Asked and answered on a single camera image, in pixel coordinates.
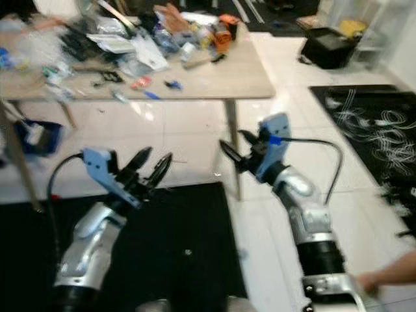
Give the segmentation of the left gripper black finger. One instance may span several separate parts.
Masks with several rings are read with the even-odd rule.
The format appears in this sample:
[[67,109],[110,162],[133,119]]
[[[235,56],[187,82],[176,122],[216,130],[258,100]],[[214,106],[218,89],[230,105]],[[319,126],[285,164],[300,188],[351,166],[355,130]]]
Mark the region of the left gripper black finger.
[[153,148],[143,148],[134,155],[133,158],[128,162],[128,176],[136,175],[143,165],[148,161]]
[[164,157],[161,157],[160,160],[155,164],[153,172],[148,176],[148,192],[151,193],[157,189],[157,185],[163,181],[167,172],[170,169],[170,164],[173,161],[173,154],[167,153]]

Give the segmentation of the blue plastic bin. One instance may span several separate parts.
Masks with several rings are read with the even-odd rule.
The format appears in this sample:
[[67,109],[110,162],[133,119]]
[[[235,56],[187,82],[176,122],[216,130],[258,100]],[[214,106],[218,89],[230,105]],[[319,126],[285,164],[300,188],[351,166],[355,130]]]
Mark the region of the blue plastic bin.
[[57,152],[64,127],[60,123],[24,119],[13,123],[23,154],[49,157]]

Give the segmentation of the person's bare hand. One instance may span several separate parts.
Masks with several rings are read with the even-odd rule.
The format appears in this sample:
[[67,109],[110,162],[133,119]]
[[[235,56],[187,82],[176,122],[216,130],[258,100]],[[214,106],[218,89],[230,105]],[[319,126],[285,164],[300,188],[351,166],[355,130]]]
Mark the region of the person's bare hand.
[[357,276],[357,283],[363,289],[365,294],[375,295],[378,293],[378,289],[381,285],[380,277],[378,276],[379,273],[380,271],[371,271]]

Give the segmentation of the light wooden table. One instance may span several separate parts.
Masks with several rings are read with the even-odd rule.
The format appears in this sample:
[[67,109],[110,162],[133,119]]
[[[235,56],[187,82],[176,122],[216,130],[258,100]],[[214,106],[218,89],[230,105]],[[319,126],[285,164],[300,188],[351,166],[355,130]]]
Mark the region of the light wooden table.
[[[163,185],[222,181],[229,195],[242,200],[249,190],[242,187],[241,176],[233,172],[217,140],[226,138],[236,148],[240,146],[241,107],[276,95],[266,72],[247,29],[239,30],[225,60],[190,66],[171,60],[169,69],[151,74],[152,83],[143,91],[154,92],[162,100],[130,89],[134,79],[128,75],[123,84],[94,87],[100,75],[81,71],[62,83],[71,92],[69,102],[57,103],[47,94],[44,77],[35,71],[3,72],[4,100],[30,119],[62,124],[65,133],[51,157],[2,170],[0,202],[44,199],[51,170],[81,148],[116,150],[120,163],[125,164],[146,146],[154,149],[153,161],[167,152],[174,154],[172,176]],[[164,86],[169,80],[179,81],[183,91]]]

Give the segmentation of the small red packet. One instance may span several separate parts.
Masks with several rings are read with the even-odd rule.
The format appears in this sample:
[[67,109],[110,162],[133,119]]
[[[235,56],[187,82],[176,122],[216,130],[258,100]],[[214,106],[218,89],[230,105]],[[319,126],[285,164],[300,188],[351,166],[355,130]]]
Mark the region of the small red packet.
[[133,89],[133,91],[143,91],[143,89],[146,89],[151,83],[152,79],[149,75],[142,75],[131,83],[130,89]]

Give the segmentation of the orange black power tool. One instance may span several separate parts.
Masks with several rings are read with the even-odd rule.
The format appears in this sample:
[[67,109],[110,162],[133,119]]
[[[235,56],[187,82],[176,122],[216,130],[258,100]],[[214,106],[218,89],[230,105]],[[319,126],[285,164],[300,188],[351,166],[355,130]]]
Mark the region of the orange black power tool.
[[216,23],[211,24],[212,42],[217,54],[227,54],[232,42],[237,39],[237,27],[240,22],[238,17],[222,14]]

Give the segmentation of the white paper packet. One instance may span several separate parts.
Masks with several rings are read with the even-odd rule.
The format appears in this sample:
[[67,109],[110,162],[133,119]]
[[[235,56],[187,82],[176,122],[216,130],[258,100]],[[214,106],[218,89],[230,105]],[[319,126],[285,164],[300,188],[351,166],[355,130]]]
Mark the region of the white paper packet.
[[129,42],[136,50],[136,58],[152,72],[164,71],[170,68],[166,57],[155,44],[154,39],[148,33],[136,34]]

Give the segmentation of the black carry case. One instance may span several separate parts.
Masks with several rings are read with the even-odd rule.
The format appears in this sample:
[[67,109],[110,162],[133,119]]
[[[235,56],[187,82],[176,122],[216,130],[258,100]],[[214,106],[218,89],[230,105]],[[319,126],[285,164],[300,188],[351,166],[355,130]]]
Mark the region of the black carry case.
[[359,31],[353,36],[343,34],[336,29],[321,27],[308,29],[300,56],[318,68],[338,70],[350,62],[353,52],[365,33]]

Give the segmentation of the flat white sealed pouch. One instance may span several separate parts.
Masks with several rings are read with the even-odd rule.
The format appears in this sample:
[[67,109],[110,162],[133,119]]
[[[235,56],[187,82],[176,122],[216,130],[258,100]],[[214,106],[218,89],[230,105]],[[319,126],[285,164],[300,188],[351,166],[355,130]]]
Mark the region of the flat white sealed pouch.
[[115,34],[87,34],[88,39],[95,42],[98,47],[108,53],[135,54],[136,46],[129,39]]

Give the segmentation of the small teal packet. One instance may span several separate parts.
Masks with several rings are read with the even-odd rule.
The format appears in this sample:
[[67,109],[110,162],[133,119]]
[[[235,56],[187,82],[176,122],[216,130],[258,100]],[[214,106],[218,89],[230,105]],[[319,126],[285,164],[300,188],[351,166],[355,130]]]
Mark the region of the small teal packet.
[[42,74],[45,78],[45,83],[48,85],[59,85],[64,80],[72,77],[73,69],[65,62],[59,62],[54,65],[42,66]]

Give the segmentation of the black rug white scribble pattern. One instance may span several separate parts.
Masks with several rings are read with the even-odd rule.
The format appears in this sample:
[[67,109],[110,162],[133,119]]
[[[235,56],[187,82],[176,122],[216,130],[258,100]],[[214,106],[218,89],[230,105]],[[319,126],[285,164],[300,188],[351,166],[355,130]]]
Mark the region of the black rug white scribble pattern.
[[393,85],[312,86],[310,92],[416,237],[416,93]]

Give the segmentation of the black mat with white strips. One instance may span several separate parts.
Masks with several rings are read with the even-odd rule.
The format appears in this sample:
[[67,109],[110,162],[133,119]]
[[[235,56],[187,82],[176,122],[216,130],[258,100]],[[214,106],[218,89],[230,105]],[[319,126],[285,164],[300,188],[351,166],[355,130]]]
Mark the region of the black mat with white strips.
[[211,0],[223,13],[240,18],[250,32],[270,33],[276,38],[302,38],[304,29],[298,19],[314,16],[320,0],[286,0],[294,4],[289,10],[276,10],[268,0]]

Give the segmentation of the yellow box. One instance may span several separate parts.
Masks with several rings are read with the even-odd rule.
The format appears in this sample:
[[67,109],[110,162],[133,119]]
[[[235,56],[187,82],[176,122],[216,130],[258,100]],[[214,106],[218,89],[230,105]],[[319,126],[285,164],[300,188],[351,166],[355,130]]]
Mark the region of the yellow box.
[[339,22],[338,30],[347,38],[356,38],[357,36],[363,36],[368,27],[364,21],[343,19]]

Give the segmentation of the clear plastic bag pile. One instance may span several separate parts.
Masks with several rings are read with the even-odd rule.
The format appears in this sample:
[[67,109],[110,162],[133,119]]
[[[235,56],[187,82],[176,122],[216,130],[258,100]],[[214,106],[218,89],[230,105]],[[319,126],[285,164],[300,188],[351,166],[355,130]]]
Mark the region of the clear plastic bag pile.
[[24,23],[20,19],[0,21],[0,68],[38,70],[66,60],[60,37],[68,30],[56,21]]

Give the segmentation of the white shelf rack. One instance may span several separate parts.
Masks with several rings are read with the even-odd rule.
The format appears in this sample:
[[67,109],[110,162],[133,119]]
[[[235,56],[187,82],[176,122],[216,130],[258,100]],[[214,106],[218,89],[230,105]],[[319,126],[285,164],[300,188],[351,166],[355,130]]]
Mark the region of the white shelf rack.
[[367,24],[357,53],[385,53],[416,8],[416,0],[363,0],[361,19]]

